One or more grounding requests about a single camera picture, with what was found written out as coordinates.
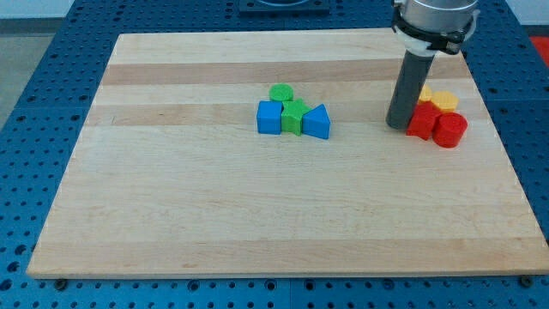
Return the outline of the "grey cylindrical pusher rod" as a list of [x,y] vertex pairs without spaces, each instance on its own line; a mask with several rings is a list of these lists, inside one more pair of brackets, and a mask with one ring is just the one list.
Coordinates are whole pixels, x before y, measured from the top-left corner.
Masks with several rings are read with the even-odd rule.
[[390,128],[408,127],[433,60],[406,51],[385,118]]

